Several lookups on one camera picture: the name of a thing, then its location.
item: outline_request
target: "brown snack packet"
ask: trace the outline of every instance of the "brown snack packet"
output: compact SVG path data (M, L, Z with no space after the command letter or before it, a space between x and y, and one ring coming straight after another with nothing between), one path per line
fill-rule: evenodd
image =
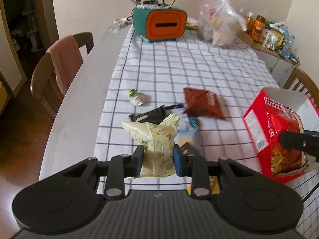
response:
M225 119L215 93L185 87L184 96L187 104L185 112L188 115Z

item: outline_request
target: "crumpled wrapper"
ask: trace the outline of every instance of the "crumpled wrapper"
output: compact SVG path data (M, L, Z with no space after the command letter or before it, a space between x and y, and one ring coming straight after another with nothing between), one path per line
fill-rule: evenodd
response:
M122 126L131 137L144 146L144 160L140 177L167 177L174 174L174 138L180 118L170 114L159 125L123 121Z

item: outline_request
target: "red box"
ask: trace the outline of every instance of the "red box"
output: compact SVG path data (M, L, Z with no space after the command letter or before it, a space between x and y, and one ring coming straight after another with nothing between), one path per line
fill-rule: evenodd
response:
M303 93L274 87L265 87L260 91L252 105L242 117L250 139L255 145L254 148L258 155L263 174L280 183L286 183L319 167L319 164L315 162L315 157L308 155L307 167L301 173L281 177L272 176L270 149L270 134L272 130L268 123L268 117L265 110L265 104L269 101L267 98L280 104L284 104L295 111L300 116L305 130L317 131L319 125L318 111L314 106L312 99Z

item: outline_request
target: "towel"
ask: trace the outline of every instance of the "towel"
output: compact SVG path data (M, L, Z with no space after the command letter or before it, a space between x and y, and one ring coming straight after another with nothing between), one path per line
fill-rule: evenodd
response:
M62 94L65 95L83 64L78 44L73 36L66 36L49 47L47 53L51 55L56 82Z

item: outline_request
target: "floor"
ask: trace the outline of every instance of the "floor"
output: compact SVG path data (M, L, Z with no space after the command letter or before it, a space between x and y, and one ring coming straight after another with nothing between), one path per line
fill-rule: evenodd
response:
M11 238L19 230L12 200L21 189L38 181L51 127L27 81L0 116L0 239Z

